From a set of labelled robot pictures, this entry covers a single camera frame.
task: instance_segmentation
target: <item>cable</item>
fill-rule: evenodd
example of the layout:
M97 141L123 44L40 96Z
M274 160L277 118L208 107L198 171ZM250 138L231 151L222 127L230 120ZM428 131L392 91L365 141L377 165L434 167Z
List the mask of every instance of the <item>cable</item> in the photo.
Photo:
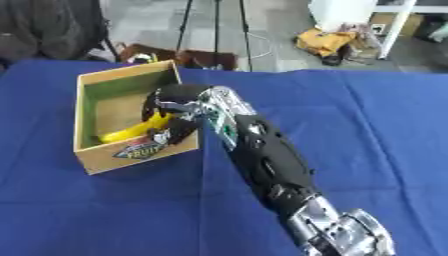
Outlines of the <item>cable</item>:
M257 58L262 58L262 57L265 57L265 56L267 56L267 55L269 55L269 54L271 54L272 52L273 52L273 46L272 46L272 42L271 42L271 40L269 40L268 38L266 38L266 37L263 37L263 36L259 36L259 35L255 35L255 34L253 34L253 33L247 33L248 35L250 35L250 36L252 36L252 37L255 37L255 38L258 38L258 39L262 39L262 40L265 40L267 43L268 43L268 45L269 45L269 50L267 51L267 52L265 52L265 53L263 53L263 54L260 54L260 55L257 55L257 56L253 56L251 59L257 59Z

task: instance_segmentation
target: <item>table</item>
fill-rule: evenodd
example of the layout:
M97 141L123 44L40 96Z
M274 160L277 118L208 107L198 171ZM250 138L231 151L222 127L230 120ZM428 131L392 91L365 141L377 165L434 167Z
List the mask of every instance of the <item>table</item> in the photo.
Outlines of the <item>table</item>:
M406 0L400 6L377 6L375 12L393 12L398 13L392 23L392 27L386 36L382 46L379 58L386 59L389 56L392 47L400 35L401 29L406 24L411 13L448 13L448 6L417 6L417 0Z
M88 176L72 153L76 77L119 67L24 61L0 78L4 255L300 255L216 136L201 150ZM180 69L228 85L300 150L325 196L363 208L398 255L447 255L446 75Z

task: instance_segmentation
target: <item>gray floor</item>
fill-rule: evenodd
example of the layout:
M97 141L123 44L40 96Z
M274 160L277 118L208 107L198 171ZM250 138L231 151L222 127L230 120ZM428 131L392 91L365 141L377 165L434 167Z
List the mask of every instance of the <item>gray floor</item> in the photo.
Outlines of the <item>gray floor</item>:
M102 0L105 16L111 20L114 43L143 43L173 49L178 37L187 0ZM448 45L443 47L401 38L389 60L373 65L345 62L337 68L323 66L319 59L294 47L294 35L314 24L307 9L308 0L245 0L256 71L298 69L350 69L444 72L448 68ZM194 0L184 48L213 49L214 0ZM236 53L241 70L247 70L247 57L241 30L238 0L223 0L220 50Z

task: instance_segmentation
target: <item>black bag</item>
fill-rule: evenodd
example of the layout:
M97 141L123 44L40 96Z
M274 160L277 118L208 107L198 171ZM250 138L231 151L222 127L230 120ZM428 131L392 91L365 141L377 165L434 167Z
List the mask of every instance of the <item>black bag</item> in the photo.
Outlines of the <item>black bag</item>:
M77 59L107 35L99 0L0 0L0 61Z

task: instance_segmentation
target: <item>banana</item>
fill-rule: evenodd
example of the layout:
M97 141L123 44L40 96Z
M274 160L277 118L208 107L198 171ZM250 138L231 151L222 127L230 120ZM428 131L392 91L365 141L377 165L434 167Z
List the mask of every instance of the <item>banana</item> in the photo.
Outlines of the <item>banana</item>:
M148 129L162 129L172 116L172 114L167 113L165 117L162 117L159 112L156 112L146 122L136 124L121 131L104 134L99 136L99 139L102 143L107 144L141 136L145 134Z

